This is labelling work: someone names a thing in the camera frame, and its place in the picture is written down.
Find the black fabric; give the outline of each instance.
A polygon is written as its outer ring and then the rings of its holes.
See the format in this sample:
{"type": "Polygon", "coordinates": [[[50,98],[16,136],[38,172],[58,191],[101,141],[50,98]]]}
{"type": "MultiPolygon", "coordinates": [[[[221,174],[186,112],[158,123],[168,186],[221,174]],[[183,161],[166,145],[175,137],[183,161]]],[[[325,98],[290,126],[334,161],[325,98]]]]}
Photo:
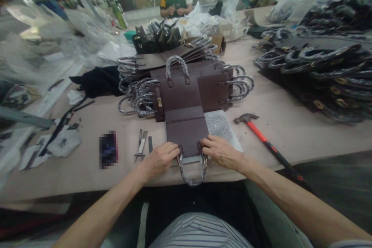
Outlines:
{"type": "Polygon", "coordinates": [[[244,181],[203,183],[195,188],[187,185],[149,187],[143,188],[139,195],[144,195],[149,203],[145,247],[177,217],[188,212],[208,213],[226,221],[254,248],[272,247],[244,181]]]}
{"type": "Polygon", "coordinates": [[[70,77],[70,79],[73,83],[79,84],[78,90],[85,91],[85,96],[91,99],[108,93],[114,96],[123,95],[118,88],[120,79],[117,66],[95,67],[82,76],[70,77]]]}

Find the gold buckle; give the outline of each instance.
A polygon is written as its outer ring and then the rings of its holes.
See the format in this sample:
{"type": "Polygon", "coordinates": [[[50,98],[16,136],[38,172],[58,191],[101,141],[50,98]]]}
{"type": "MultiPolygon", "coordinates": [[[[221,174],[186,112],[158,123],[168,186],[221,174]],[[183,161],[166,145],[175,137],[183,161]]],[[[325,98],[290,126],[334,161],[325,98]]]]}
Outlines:
{"type": "Polygon", "coordinates": [[[333,94],[336,94],[336,95],[340,95],[341,94],[341,90],[338,89],[335,86],[331,86],[330,90],[332,91],[333,94]]]}
{"type": "Polygon", "coordinates": [[[158,107],[162,107],[163,106],[162,99],[158,98],[157,101],[158,101],[158,107]]]}
{"type": "Polygon", "coordinates": [[[341,78],[340,77],[339,78],[337,77],[334,80],[337,81],[339,84],[346,84],[348,82],[346,79],[344,79],[342,77],[341,78]]]}
{"type": "Polygon", "coordinates": [[[337,60],[335,60],[335,61],[329,63],[329,65],[330,65],[330,66],[333,66],[333,65],[339,64],[339,63],[341,63],[343,60],[344,60],[343,58],[337,59],[337,60]]]}
{"type": "Polygon", "coordinates": [[[348,103],[346,103],[346,102],[344,101],[344,99],[341,99],[341,98],[336,99],[336,103],[337,103],[339,106],[343,107],[343,108],[347,108],[347,107],[349,107],[348,103]]]}
{"type": "Polygon", "coordinates": [[[317,108],[324,109],[324,104],[321,101],[315,100],[315,101],[313,101],[313,103],[314,103],[314,105],[317,106],[317,108]]]}

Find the white paper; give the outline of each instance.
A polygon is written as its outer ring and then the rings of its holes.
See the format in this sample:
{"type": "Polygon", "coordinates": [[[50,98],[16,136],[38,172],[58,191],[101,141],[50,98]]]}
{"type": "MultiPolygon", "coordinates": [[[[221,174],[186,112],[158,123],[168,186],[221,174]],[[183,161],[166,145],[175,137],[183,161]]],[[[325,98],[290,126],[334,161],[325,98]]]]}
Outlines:
{"type": "MultiPolygon", "coordinates": [[[[43,145],[41,145],[41,146],[40,145],[33,145],[33,146],[30,146],[29,148],[26,149],[26,151],[25,151],[25,153],[23,154],[23,157],[22,157],[22,162],[19,166],[20,171],[26,168],[26,166],[27,166],[28,162],[30,161],[32,155],[34,154],[35,150],[38,150],[38,155],[39,155],[39,153],[44,149],[44,147],[48,143],[51,136],[52,135],[41,136],[38,140],[38,143],[42,139],[44,139],[43,145]]],[[[35,157],[34,162],[30,166],[31,168],[37,167],[38,165],[45,162],[51,156],[51,154],[48,154],[48,153],[45,153],[44,156],[38,156],[38,155],[35,157]]]]}
{"type": "Polygon", "coordinates": [[[80,143],[81,138],[76,129],[61,131],[48,145],[48,151],[52,152],[56,157],[66,158],[80,143]]]}

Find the work table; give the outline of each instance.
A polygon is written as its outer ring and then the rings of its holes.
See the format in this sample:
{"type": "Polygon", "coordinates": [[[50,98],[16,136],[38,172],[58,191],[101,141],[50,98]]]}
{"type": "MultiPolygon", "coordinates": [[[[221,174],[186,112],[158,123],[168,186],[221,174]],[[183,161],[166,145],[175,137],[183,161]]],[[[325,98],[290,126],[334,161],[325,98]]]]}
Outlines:
{"type": "MultiPolygon", "coordinates": [[[[256,39],[240,39],[228,43],[225,55],[221,57],[228,64],[245,67],[247,74],[255,80],[255,88],[248,97],[226,111],[226,117],[247,155],[273,170],[282,168],[245,124],[233,123],[234,118],[244,113],[260,117],[254,120],[255,125],[292,164],[372,149],[371,121],[356,126],[335,123],[320,112],[311,113],[287,91],[258,74],[253,62],[261,52],[251,48],[256,42],[256,39]]],[[[67,93],[77,87],[72,84],[61,96],[54,106],[51,119],[62,117],[71,107],[67,93]]],[[[120,99],[114,96],[98,97],[94,104],[77,111],[70,124],[80,124],[78,130],[82,143],[68,158],[51,157],[42,165],[27,171],[15,168],[0,192],[0,202],[107,190],[117,184],[135,166],[133,155],[138,148],[140,129],[152,136],[154,147],[165,142],[164,122],[156,122],[153,117],[139,119],[137,115],[121,114],[117,109],[120,99]],[[99,138],[112,130],[116,131],[119,161],[108,169],[100,169],[99,138]]],[[[123,108],[129,109],[129,106],[125,104],[123,108]]],[[[148,155],[147,144],[144,153],[148,155]]],[[[188,165],[185,171],[189,176],[198,178],[200,165],[188,165]]],[[[208,162],[205,182],[243,178],[232,170],[217,166],[212,160],[208,162]]],[[[167,173],[151,180],[148,186],[182,183],[179,168],[172,167],[167,173]]]]}

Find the metal clasp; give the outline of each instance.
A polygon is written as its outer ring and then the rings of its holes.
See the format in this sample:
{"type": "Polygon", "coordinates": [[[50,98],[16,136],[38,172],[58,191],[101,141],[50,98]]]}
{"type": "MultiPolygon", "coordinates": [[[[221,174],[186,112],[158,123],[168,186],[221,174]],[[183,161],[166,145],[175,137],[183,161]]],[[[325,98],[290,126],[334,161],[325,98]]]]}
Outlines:
{"type": "Polygon", "coordinates": [[[162,99],[157,98],[157,101],[158,101],[158,107],[162,107],[163,106],[162,99]]]}

